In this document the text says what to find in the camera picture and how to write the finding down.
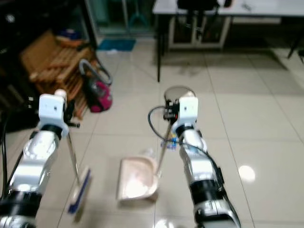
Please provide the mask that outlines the broom with beige handle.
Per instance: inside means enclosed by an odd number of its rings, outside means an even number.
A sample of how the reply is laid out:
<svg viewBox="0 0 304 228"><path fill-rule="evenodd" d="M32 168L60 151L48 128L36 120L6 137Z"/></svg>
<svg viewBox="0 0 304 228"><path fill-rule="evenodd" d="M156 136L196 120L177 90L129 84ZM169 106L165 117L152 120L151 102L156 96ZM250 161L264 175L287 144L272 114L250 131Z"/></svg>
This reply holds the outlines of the broom with beige handle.
<svg viewBox="0 0 304 228"><path fill-rule="evenodd" d="M66 104L64 108L64 121L67 124L67 104L69 102L75 102L75 101L68 101L67 91L63 89L57 89L54 94L57 95L61 94L65 98ZM76 186L72 191L72 196L70 198L69 205L67 207L67 212L70 215L76 215L81 210L81 207L83 205L83 201L86 196L85 193L89 187L89 183L91 179L91 170L89 169L89 167L85 167L84 170L81 170L79 168L70 131L66 135L66 139L67 139L67 144L69 146L72 167L74 170L74 174L76 176Z"/></svg>

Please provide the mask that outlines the teal broom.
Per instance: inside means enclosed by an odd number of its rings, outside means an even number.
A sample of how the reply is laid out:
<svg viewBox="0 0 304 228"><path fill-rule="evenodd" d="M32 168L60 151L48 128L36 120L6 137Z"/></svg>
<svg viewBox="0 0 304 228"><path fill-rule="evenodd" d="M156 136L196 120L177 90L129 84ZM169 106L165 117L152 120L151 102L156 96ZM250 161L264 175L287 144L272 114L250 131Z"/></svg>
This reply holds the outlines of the teal broom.
<svg viewBox="0 0 304 228"><path fill-rule="evenodd" d="M133 2L134 13L128 19L128 28L132 28L139 21L143 26L149 26L146 17L140 11L140 0L131 0Z"/></svg>

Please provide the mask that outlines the white low shelf frame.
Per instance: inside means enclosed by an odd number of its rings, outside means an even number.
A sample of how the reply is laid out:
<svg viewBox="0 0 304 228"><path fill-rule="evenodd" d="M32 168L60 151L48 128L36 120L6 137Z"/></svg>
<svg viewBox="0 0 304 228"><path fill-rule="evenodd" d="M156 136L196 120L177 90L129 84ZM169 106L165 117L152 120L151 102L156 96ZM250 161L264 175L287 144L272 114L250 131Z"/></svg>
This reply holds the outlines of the white low shelf frame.
<svg viewBox="0 0 304 228"><path fill-rule="evenodd" d="M205 17L205 33L199 38L194 30L186 28L185 17L172 17L169 25L169 49L223 48L232 22L231 17Z"/></svg>

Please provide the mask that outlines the blue floor mat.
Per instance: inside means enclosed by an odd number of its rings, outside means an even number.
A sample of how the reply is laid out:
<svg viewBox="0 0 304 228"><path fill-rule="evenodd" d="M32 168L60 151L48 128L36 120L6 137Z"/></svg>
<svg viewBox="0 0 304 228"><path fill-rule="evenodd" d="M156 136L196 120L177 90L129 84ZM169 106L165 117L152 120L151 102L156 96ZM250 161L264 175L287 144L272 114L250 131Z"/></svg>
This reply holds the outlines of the blue floor mat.
<svg viewBox="0 0 304 228"><path fill-rule="evenodd" d="M97 50L131 52L135 44L135 39L104 39L98 44Z"/></svg>

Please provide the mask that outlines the pink dustpan with long handle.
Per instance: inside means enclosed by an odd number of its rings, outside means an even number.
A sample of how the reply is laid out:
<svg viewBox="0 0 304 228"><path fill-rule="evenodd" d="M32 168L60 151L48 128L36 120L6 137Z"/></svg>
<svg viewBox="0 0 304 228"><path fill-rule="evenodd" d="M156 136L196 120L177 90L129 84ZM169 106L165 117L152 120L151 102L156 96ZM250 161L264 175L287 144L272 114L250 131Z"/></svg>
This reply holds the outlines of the pink dustpan with long handle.
<svg viewBox="0 0 304 228"><path fill-rule="evenodd" d="M166 145L159 152L146 149L141 155L126 157L120 161L116 196L118 202L156 202L166 149Z"/></svg>

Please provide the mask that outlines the black bag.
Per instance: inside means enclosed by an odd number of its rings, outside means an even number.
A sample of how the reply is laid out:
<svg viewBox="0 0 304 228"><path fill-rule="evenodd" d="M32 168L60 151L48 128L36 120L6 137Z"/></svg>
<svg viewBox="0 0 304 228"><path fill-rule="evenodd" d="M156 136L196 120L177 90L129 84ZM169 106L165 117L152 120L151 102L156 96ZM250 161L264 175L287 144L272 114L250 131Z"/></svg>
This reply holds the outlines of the black bag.
<svg viewBox="0 0 304 228"><path fill-rule="evenodd" d="M219 7L218 0L177 0L177 7L189 11L208 11Z"/></svg>

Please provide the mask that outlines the blue yellow snack wrapper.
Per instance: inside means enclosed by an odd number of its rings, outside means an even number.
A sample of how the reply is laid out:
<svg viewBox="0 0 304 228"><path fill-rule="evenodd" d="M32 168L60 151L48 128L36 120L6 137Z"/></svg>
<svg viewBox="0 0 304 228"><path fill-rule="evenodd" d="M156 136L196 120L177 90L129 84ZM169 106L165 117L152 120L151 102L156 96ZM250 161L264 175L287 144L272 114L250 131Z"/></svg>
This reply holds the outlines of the blue yellow snack wrapper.
<svg viewBox="0 0 304 228"><path fill-rule="evenodd" d="M175 150L177 147L177 143L176 141L178 140L175 134L171 134L170 136L166 137L167 139L169 139L168 141L163 141L162 142L162 146L164 146L164 148L166 150Z"/></svg>

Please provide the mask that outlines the white table with black legs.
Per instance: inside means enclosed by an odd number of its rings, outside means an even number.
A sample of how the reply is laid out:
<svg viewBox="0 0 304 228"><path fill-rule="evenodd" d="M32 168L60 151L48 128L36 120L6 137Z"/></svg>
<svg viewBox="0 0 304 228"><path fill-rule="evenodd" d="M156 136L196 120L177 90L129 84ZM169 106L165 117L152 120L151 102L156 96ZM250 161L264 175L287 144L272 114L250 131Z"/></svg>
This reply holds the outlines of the white table with black legs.
<svg viewBox="0 0 304 228"><path fill-rule="evenodd" d="M304 18L304 0L218 0L213 10L179 9L177 0L156 0L152 13L158 17L156 27L157 81L161 81L162 56L169 50L169 25L172 17L185 17L185 26L201 38L206 33L205 17Z"/></svg>

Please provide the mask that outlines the magenta vacuum cleaner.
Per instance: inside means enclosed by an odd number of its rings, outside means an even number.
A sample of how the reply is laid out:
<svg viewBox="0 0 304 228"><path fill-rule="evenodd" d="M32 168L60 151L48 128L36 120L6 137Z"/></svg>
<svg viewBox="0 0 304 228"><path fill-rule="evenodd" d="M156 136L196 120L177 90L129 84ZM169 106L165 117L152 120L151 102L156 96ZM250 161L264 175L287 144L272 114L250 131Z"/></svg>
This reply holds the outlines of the magenta vacuum cleaner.
<svg viewBox="0 0 304 228"><path fill-rule="evenodd" d="M92 113L101 113L111 108L113 98L111 88L113 79L104 65L96 59L96 64L91 64L87 59L80 59L78 71L82 76L82 91Z"/></svg>

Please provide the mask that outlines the wooden slatted pallet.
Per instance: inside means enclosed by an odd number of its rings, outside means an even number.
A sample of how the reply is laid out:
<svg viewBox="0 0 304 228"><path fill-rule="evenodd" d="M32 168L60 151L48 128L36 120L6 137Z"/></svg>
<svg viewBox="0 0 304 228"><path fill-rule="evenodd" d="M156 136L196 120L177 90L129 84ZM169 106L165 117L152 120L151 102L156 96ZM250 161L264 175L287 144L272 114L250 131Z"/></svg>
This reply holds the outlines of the wooden slatted pallet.
<svg viewBox="0 0 304 228"><path fill-rule="evenodd" d="M21 52L21 62L39 93L52 94L57 89L67 92L67 99L75 102L74 117L82 120L87 103L82 92L84 81L78 70L81 59L91 59L89 45L78 47L82 41L63 43L51 30L42 33Z"/></svg>

